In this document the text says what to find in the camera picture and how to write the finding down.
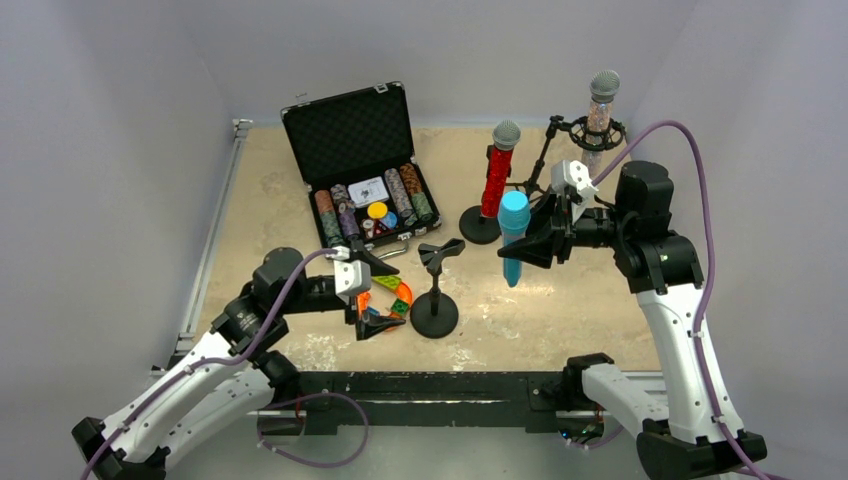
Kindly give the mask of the blue microphone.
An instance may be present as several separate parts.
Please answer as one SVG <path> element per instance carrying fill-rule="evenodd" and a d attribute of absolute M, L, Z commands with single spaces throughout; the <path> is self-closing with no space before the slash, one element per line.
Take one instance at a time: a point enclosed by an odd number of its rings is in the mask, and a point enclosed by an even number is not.
<path fill-rule="evenodd" d="M 522 239 L 531 219 L 531 207 L 528 197 L 521 191 L 505 193 L 500 201 L 497 220 L 501 230 L 503 245 Z M 514 288 L 522 275 L 522 262 L 503 258 L 503 277 L 510 288 Z"/>

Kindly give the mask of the round-base mic stand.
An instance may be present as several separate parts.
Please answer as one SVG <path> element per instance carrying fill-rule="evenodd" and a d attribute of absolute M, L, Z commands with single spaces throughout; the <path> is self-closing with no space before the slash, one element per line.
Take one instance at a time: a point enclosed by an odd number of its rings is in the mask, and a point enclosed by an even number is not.
<path fill-rule="evenodd" d="M 456 302 L 442 292 L 439 278 L 446 258 L 459 256 L 465 249 L 465 241 L 452 238 L 441 246 L 422 243 L 418 246 L 419 258 L 432 278 L 432 286 L 426 295 L 419 296 L 410 309 L 412 327 L 425 338 L 440 339 L 454 331 L 459 321 Z"/>
<path fill-rule="evenodd" d="M 491 148 L 492 145 L 487 149 L 488 164 Z M 494 218 L 483 217 L 481 215 L 481 202 L 463 212 L 459 220 L 459 229 L 466 240 L 478 245 L 490 244 L 501 235 L 497 215 Z"/>

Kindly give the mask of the red microphone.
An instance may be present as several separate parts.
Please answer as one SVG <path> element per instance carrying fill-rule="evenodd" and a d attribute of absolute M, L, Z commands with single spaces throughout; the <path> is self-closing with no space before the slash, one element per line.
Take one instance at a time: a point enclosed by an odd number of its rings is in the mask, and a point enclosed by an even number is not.
<path fill-rule="evenodd" d="M 513 120 L 501 121 L 492 133 L 486 185 L 481 200 L 481 215 L 494 218 L 511 172 L 513 150 L 521 139 L 521 129 Z"/>

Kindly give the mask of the black tripod shock-mount stand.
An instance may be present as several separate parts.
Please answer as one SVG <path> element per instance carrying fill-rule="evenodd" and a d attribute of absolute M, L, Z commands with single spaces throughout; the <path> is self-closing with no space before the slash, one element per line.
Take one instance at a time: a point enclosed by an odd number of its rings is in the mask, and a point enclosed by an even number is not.
<path fill-rule="evenodd" d="M 545 132 L 545 141 L 533 169 L 527 180 L 522 182 L 508 182 L 507 187 L 523 191 L 527 196 L 535 193 L 543 194 L 545 190 L 541 187 L 539 180 L 545 166 L 545 160 L 552 140 L 559 132 L 567 133 L 569 139 L 584 152 L 605 152 L 618 147 L 625 138 L 626 128 L 623 123 L 614 119 L 608 122 L 603 130 L 591 130 L 587 116 L 579 117 L 571 122 L 566 122 L 561 115 L 553 115 L 549 118 L 549 124 Z"/>

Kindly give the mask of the glitter microphone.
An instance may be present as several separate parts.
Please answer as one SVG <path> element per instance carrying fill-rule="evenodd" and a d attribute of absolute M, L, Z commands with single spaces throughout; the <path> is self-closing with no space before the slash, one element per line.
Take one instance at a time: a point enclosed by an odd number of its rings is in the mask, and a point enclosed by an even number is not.
<path fill-rule="evenodd" d="M 588 168 L 589 175 L 595 177 L 601 171 L 605 135 L 609 128 L 613 101 L 620 88 L 620 77 L 614 70 L 597 72 L 590 81 L 590 104 L 587 114 L 587 131 L 584 142 L 596 147 L 596 150 L 584 149 L 581 162 Z"/>

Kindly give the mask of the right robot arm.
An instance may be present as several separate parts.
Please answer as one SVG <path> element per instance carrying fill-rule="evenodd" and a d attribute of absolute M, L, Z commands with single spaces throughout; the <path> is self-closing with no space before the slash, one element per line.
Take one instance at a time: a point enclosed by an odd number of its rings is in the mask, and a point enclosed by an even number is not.
<path fill-rule="evenodd" d="M 666 398 L 658 401 L 609 357 L 592 354 L 567 362 L 563 404 L 588 401 L 607 410 L 634 437 L 648 477 L 695 479 L 762 460 L 767 446 L 737 414 L 707 324 L 696 316 L 705 277 L 694 245 L 670 227 L 673 192 L 665 167 L 632 161 L 620 171 L 614 201 L 592 206 L 597 191 L 587 167 L 563 161 L 525 236 L 499 254 L 548 268 L 575 247 L 612 250 L 650 328 Z"/>

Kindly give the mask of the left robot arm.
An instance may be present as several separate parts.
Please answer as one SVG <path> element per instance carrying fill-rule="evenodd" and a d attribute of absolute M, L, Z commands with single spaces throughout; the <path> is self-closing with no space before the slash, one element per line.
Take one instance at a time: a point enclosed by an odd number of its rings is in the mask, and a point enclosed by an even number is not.
<path fill-rule="evenodd" d="M 308 400 L 300 373 L 274 345 L 291 314 L 355 310 L 374 276 L 398 274 L 361 242 L 308 255 L 265 254 L 251 279 L 191 350 L 144 393 L 72 429 L 87 479 L 163 479 L 179 457 L 240 416 Z"/>

